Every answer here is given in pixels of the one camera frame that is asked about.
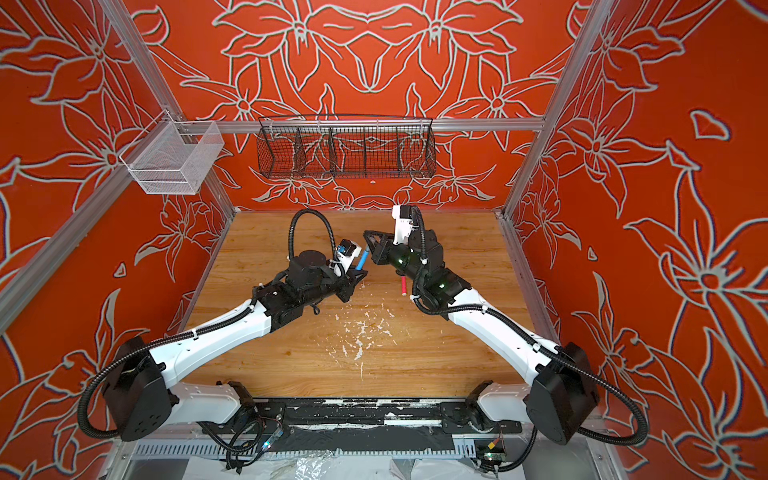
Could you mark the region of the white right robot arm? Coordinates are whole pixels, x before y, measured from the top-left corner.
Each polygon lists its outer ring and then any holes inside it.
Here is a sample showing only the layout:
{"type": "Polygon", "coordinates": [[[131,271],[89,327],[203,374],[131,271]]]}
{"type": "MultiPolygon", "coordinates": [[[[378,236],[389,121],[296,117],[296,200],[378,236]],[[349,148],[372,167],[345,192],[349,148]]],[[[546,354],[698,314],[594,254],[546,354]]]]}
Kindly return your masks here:
{"type": "Polygon", "coordinates": [[[426,313],[474,335],[526,384],[521,389],[493,381],[483,384],[470,396],[482,419],[530,423],[560,445],[571,440],[599,402],[583,350],[573,344],[561,347],[493,307],[468,281],[445,266],[442,245],[433,231],[427,233],[426,263],[420,257],[417,234],[403,243],[397,243],[391,233],[376,230],[366,230],[363,238],[372,263],[390,265],[412,281],[412,295],[426,313]]]}

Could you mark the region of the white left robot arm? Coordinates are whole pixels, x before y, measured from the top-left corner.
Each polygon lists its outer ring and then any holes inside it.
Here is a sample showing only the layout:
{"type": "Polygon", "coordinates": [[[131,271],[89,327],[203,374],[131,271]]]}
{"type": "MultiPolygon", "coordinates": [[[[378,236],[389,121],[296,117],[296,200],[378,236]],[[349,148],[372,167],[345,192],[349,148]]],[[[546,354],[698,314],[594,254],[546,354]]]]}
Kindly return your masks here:
{"type": "Polygon", "coordinates": [[[362,249],[343,241],[332,260],[307,250],[293,257],[271,282],[253,288],[250,299],[194,329],[145,343],[125,342],[106,369],[102,397],[123,441],[135,441],[168,424],[225,424],[248,399],[233,382],[205,386],[184,379],[206,363],[264,337],[319,309],[331,296],[350,300],[366,271],[353,262],[362,249]]]}

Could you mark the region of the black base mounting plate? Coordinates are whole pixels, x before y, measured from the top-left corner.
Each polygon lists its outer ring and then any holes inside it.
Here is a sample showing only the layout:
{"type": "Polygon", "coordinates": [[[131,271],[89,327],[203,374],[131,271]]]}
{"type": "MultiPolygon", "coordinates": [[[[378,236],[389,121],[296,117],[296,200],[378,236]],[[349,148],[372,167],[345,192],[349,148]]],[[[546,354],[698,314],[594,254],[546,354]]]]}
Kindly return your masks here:
{"type": "Polygon", "coordinates": [[[229,434],[254,419],[268,432],[278,426],[308,430],[397,426],[446,434],[523,431],[516,421],[489,420],[463,398],[261,398],[246,402],[228,420],[209,425],[218,434],[229,434]]]}

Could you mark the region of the aluminium frame rails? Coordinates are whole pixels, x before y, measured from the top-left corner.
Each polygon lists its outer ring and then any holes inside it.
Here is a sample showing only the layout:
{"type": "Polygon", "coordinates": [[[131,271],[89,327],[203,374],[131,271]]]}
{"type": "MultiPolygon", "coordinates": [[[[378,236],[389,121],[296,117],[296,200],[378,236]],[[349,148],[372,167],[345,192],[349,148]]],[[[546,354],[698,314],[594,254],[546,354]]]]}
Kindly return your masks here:
{"type": "MultiPolygon", "coordinates": [[[[541,116],[585,1],[129,1],[139,47],[188,120],[250,122],[371,113],[437,119],[541,116]]],[[[13,321],[1,420],[76,428],[74,408],[112,335],[176,326],[220,242],[225,212],[204,187],[137,184],[65,251],[65,226],[102,203],[155,127],[154,98],[97,1],[1,5],[1,285],[42,281],[13,321]]],[[[395,203],[501,204],[526,151],[520,132],[441,133],[431,179],[268,178],[259,138],[230,133],[213,166],[243,211],[330,213],[359,239],[367,210],[395,203]]]]}

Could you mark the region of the blue pen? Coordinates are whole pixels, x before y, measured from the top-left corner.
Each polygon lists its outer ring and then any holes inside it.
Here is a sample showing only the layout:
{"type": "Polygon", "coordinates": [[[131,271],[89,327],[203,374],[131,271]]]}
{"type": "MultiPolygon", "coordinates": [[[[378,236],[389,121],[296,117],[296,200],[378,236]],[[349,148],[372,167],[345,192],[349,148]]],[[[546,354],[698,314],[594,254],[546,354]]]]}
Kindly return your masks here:
{"type": "Polygon", "coordinates": [[[363,258],[362,258],[362,260],[361,260],[361,257],[360,257],[360,259],[359,259],[359,262],[358,262],[358,264],[356,265],[356,270],[357,270],[357,271],[362,271],[362,269],[363,269],[363,267],[364,267],[364,265],[365,265],[365,262],[366,262],[366,261],[367,261],[367,259],[369,258],[369,256],[368,256],[367,258],[366,258],[366,257],[363,257],[363,258]]]}

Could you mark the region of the clear plastic bin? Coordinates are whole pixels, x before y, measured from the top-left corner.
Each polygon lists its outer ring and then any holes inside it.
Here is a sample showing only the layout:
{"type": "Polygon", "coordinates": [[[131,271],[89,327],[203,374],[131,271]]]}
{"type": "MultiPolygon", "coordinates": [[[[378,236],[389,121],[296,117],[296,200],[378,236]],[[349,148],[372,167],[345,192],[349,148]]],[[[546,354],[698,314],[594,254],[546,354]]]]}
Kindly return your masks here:
{"type": "Polygon", "coordinates": [[[219,157],[224,140],[215,122],[194,122],[192,132],[182,127],[160,122],[120,158],[146,194],[197,194],[219,157]]]}

